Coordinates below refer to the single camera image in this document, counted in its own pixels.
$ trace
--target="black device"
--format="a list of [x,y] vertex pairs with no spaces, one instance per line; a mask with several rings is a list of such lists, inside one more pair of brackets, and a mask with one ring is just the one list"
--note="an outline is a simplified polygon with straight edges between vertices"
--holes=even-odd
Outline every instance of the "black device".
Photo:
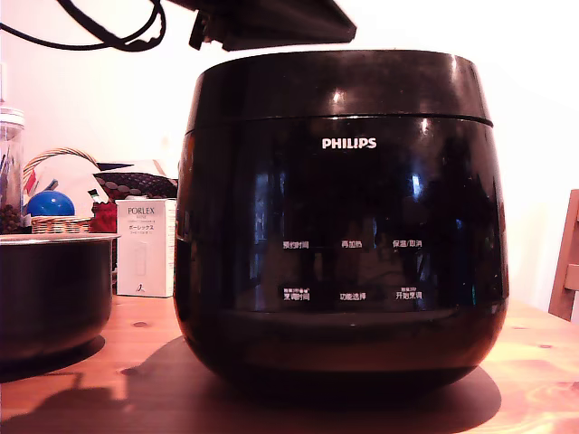
[[199,78],[175,302],[211,369],[251,390],[420,390],[483,360],[507,300],[492,122],[470,61],[291,52]]
[[[166,33],[166,15],[161,0],[153,5],[147,22],[131,35],[118,37],[82,12],[72,0],[57,0],[82,28],[101,42],[75,45],[49,42],[0,23],[4,30],[39,45],[57,50],[92,51],[114,48],[143,52],[157,47]],[[308,43],[350,42],[356,27],[332,0],[170,0],[198,11],[189,44],[199,50],[204,42],[218,41],[226,51]],[[160,17],[157,37],[138,39]]]

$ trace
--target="rice cooker lid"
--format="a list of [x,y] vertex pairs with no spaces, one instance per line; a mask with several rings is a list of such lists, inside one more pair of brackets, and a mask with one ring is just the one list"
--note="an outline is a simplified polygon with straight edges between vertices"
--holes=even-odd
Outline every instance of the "rice cooker lid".
[[476,66],[441,52],[282,52],[213,66],[198,79],[188,131],[273,118],[464,118],[492,126]]

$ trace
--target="wooden chair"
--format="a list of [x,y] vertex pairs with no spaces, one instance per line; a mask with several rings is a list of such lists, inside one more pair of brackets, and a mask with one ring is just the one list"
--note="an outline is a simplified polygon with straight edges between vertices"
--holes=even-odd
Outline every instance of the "wooden chair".
[[572,190],[569,199],[549,313],[571,321],[575,291],[579,291],[579,190]]

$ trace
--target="power cord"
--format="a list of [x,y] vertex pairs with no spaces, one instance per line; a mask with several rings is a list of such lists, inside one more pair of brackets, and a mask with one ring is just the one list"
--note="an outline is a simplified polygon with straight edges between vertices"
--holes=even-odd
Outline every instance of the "power cord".
[[[42,45],[44,47],[53,48],[56,50],[67,50],[73,52],[87,52],[93,50],[101,50],[103,48],[115,48],[117,50],[121,50],[123,52],[145,52],[152,48],[157,47],[163,38],[165,37],[166,33],[166,16],[165,10],[161,5],[161,0],[149,0],[153,4],[153,11],[151,12],[151,16],[149,17],[148,21],[143,25],[140,29],[138,29],[133,34],[125,37],[125,38],[118,38],[117,35],[109,32],[107,29],[102,27],[100,24],[93,21],[90,17],[88,17],[85,13],[83,13],[78,7],[74,5],[71,0],[57,0],[59,5],[78,23],[90,32],[93,36],[99,38],[101,43],[94,43],[90,45],[69,45],[64,43],[57,43],[57,42],[49,42],[29,34],[20,32],[9,25],[4,23],[0,23],[0,30],[4,30],[14,36],[22,38],[28,42],[33,42],[38,45]],[[161,30],[159,32],[158,37],[151,38],[149,41],[143,40],[136,40],[140,35],[145,33],[151,26],[155,23],[157,16],[161,18]]]

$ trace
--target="wicker basket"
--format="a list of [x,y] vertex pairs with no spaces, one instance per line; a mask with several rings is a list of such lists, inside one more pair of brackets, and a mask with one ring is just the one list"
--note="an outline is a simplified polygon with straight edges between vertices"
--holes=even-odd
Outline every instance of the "wicker basket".
[[[80,156],[99,167],[97,161],[89,154],[71,147],[59,147],[42,152],[30,160],[24,168],[24,185],[28,184],[34,168],[53,156]],[[90,220],[91,217],[38,216],[32,218],[32,229],[33,233],[84,233],[90,232]]]

